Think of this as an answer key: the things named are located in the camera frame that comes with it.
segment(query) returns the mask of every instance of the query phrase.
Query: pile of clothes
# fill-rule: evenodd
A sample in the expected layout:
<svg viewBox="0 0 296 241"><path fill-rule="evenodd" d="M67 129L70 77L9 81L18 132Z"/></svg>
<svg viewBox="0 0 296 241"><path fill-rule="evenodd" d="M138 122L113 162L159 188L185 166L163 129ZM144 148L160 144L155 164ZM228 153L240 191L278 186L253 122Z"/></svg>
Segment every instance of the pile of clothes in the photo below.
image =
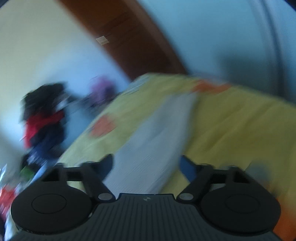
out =
<svg viewBox="0 0 296 241"><path fill-rule="evenodd" d="M29 165L36 172L61 156L59 145L65 139L65 113L61 104L66 99L61 83L43 85L23 98L24 143L29 152L23 158L22 167Z"/></svg>

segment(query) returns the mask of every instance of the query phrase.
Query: silver screw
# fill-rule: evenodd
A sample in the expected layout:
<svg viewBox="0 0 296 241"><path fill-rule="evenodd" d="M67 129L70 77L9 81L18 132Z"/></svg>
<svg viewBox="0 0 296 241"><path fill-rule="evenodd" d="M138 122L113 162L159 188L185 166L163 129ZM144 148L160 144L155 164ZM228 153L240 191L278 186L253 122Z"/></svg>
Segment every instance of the silver screw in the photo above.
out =
<svg viewBox="0 0 296 241"><path fill-rule="evenodd" d="M101 193L98 198L102 201L109 201L113 196L110 193Z"/></svg>
<svg viewBox="0 0 296 241"><path fill-rule="evenodd" d="M193 195L190 193L182 193L179 195L179 198L184 200L184 201L190 201L193 199Z"/></svg>

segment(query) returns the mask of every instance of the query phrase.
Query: ribbed black surface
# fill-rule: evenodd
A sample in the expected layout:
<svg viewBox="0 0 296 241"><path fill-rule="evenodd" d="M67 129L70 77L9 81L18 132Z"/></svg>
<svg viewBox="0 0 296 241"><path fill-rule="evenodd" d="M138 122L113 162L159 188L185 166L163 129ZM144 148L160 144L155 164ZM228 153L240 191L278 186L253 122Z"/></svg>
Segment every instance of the ribbed black surface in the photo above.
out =
<svg viewBox="0 0 296 241"><path fill-rule="evenodd" d="M206 223L192 205L177 203L172 195L123 194L101 204L80 227L56 235L21 231L13 241L278 241L273 233L255 237L225 234Z"/></svg>

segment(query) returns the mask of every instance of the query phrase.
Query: yellow bedsheet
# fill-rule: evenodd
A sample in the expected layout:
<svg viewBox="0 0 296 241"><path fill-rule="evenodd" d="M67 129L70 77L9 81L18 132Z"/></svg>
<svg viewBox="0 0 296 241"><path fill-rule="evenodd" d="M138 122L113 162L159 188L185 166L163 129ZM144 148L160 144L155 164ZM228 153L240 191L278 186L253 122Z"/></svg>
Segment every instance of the yellow bedsheet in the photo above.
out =
<svg viewBox="0 0 296 241"><path fill-rule="evenodd" d="M60 162L75 166L115 153L166 95L190 91L197 83L196 77L147 75L150 81L139 91L121 94L103 111L117 127L100 138L91 137L89 128L86 129ZM264 163L272 175L270 190L280 193L283 201L296 211L296 108L293 105L237 86L218 94L201 93L191 121L192 135L186 156L197 164L209 163L215 167L231 164L245 169L251 162ZM162 192L177 195L187 184L180 171L176 171Z"/></svg>

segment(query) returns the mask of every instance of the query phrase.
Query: red clothing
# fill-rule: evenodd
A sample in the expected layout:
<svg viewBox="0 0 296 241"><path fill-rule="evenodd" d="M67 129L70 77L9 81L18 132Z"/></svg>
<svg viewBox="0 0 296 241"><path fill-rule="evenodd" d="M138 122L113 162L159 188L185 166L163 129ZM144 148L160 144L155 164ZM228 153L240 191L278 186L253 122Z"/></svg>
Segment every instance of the red clothing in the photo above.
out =
<svg viewBox="0 0 296 241"><path fill-rule="evenodd" d="M30 139L35 136L38 131L49 124L56 124L64 117L64 112L62 110L54 113L53 115L44 118L42 114L36 114L31 116L26 122L25 131L25 147L30 148Z"/></svg>

